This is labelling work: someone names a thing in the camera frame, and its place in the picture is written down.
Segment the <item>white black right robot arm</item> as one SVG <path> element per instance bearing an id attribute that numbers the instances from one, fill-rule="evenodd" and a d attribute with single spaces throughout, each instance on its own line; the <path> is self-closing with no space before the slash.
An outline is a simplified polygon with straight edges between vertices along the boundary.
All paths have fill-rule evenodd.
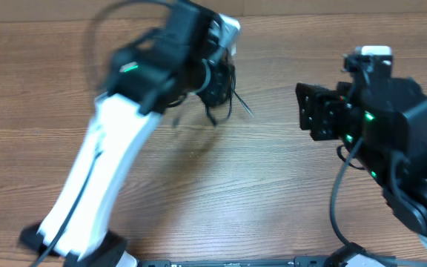
<path id="1" fill-rule="evenodd" d="M 334 181 L 331 225 L 340 241 L 336 217 L 340 184 L 353 159 L 381 187 L 394 216 L 427 248 L 427 96 L 413 79 L 354 78 L 330 90 L 298 83 L 299 123 L 315 141 L 339 139 L 349 155 Z"/>

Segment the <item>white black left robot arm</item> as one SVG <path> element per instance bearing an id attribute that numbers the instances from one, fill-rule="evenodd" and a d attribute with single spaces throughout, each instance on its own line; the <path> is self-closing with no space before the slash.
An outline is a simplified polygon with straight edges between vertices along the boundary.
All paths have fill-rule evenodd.
<path id="1" fill-rule="evenodd" d="M 163 27 L 116 50 L 97 88 L 95 112 L 50 213 L 20 242 L 66 266 L 137 266 L 127 240 L 109 229 L 125 178 L 168 108 L 198 96 L 206 108 L 231 101 L 237 19 L 192 1 L 170 1 Z"/>

